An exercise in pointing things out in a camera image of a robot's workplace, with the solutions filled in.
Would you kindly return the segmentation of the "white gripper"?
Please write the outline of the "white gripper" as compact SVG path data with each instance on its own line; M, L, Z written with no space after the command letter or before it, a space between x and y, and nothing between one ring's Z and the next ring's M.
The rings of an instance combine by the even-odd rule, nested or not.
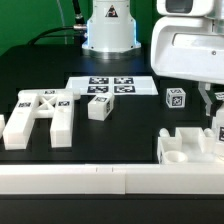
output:
M159 76L195 81L211 115L211 84L224 84L224 0L157 0L151 41Z

